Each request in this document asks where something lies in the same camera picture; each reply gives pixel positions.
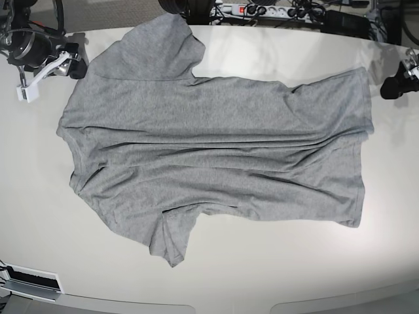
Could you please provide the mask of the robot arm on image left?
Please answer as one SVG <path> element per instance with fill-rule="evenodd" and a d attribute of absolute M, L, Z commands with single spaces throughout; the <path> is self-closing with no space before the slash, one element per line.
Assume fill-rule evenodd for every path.
<path fill-rule="evenodd" d="M 79 80 L 86 75 L 87 64 L 79 43 L 66 37 L 63 3 L 52 3 L 56 29 L 30 18 L 35 1 L 1 1 L 1 54 L 18 69 L 22 86 L 26 85 L 26 73 L 37 75 L 63 53 L 68 53 L 69 58 L 49 70 L 47 77 L 64 76 Z"/>

